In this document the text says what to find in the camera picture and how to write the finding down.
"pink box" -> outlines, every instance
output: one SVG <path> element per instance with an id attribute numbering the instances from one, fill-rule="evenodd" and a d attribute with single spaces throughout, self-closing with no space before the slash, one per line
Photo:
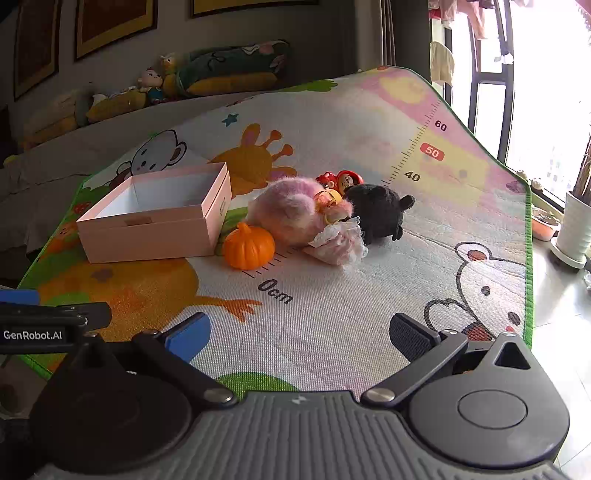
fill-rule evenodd
<path id="1" fill-rule="evenodd" d="M 130 177 L 76 222 L 90 263 L 213 255 L 232 200 L 225 163 Z"/>

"white flower pot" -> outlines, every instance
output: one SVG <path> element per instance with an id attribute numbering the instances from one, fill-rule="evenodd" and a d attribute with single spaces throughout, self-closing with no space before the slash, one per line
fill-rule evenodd
<path id="1" fill-rule="evenodd" d="M 571 267 L 583 268 L 587 260 L 585 252 L 590 244 L 591 207 L 567 192 L 560 233 L 552 239 L 551 250 Z"/>

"toy pumpkin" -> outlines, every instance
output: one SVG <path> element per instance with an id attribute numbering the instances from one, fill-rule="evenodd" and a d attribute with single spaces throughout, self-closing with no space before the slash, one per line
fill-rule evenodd
<path id="1" fill-rule="evenodd" d="M 240 222 L 224 240 L 222 254 L 231 267 L 256 270 L 275 255 L 275 241 L 264 228 Z"/>

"number 50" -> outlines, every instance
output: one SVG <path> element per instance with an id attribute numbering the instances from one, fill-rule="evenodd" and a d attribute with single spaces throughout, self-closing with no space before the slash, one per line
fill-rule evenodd
<path id="1" fill-rule="evenodd" d="M 429 145 L 428 143 L 421 145 L 421 152 L 426 153 L 435 160 L 443 160 L 443 157 L 445 156 L 441 150 L 436 149 L 434 146 Z"/>

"potted plant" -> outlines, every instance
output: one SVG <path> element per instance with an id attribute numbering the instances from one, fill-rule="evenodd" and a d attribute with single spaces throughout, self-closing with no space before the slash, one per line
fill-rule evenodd
<path id="1" fill-rule="evenodd" d="M 564 218 L 558 237 L 550 241 L 552 252 L 567 265 L 583 268 L 587 261 L 585 253 L 591 244 L 591 137 L 577 181 L 572 192 L 566 194 Z"/>

